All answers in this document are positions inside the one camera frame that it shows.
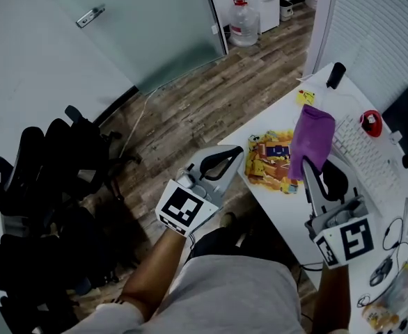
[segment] white keyboard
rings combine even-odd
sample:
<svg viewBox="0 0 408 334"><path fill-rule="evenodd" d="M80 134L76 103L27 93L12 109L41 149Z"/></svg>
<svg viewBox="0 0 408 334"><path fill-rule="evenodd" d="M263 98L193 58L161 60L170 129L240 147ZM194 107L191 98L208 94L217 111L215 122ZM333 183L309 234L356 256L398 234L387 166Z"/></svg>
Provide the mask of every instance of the white keyboard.
<svg viewBox="0 0 408 334"><path fill-rule="evenodd" d="M400 179L388 158L371 141L359 121L351 116L346 116L336 126L333 146L356 171L360 183L384 216L389 203L398 199L401 191Z"/></svg>

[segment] shoe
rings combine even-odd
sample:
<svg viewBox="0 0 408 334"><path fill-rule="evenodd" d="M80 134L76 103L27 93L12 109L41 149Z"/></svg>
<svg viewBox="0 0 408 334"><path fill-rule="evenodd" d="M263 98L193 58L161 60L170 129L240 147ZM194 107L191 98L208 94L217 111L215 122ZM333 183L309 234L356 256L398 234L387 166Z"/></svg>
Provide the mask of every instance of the shoe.
<svg viewBox="0 0 408 334"><path fill-rule="evenodd" d="M237 217L232 212L225 213L219 221L220 228L235 228L237 225Z"/></svg>

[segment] glass door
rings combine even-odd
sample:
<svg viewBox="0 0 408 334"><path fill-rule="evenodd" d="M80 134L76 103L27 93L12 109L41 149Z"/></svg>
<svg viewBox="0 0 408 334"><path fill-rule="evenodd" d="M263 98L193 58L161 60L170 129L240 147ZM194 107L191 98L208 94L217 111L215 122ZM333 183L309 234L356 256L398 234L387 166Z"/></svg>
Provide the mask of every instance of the glass door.
<svg viewBox="0 0 408 334"><path fill-rule="evenodd" d="M226 54L211 0L56 0L143 93Z"/></svg>

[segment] wooden floor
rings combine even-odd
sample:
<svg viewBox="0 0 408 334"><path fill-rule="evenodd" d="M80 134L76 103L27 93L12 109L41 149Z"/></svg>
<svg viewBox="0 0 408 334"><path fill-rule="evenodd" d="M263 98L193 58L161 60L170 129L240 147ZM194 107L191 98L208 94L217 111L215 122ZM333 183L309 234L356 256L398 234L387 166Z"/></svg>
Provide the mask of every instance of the wooden floor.
<svg viewBox="0 0 408 334"><path fill-rule="evenodd" d="M146 103L145 113L125 151L138 154L142 163L116 170L125 205L114 202L106 189L85 202L113 242L122 280L80 299L79 311L83 315L119 293L131 271L131 262L143 259L164 231L154 209L166 183L188 158L200 148L216 145L299 84L297 78L306 61L314 15L307 8L295 8L290 21L264 33L256 45L231 48L225 58L170 83L148 101L145 95L137 94L103 124L105 134L113 130L124 135L113 145L111 153L117 156ZM226 194L220 214L229 211L246 223L255 221L266 231L283 261L294 265L292 272L297 279L299 267L295 258L239 176ZM196 234L197 239L217 228L218 222L219 216L215 216L206 223ZM187 245L183 259L188 255L189 241ZM302 312L312 316L315 290L304 274L302 277ZM307 319L302 323L310 329Z"/></svg>

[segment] window blind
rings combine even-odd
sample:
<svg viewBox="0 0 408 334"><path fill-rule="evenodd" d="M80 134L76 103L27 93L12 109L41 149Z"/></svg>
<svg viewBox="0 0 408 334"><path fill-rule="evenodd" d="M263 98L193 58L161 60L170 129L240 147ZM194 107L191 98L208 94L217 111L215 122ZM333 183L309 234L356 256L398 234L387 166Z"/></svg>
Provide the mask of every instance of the window blind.
<svg viewBox="0 0 408 334"><path fill-rule="evenodd" d="M335 0L316 70L341 62L377 110L408 86L408 0Z"/></svg>

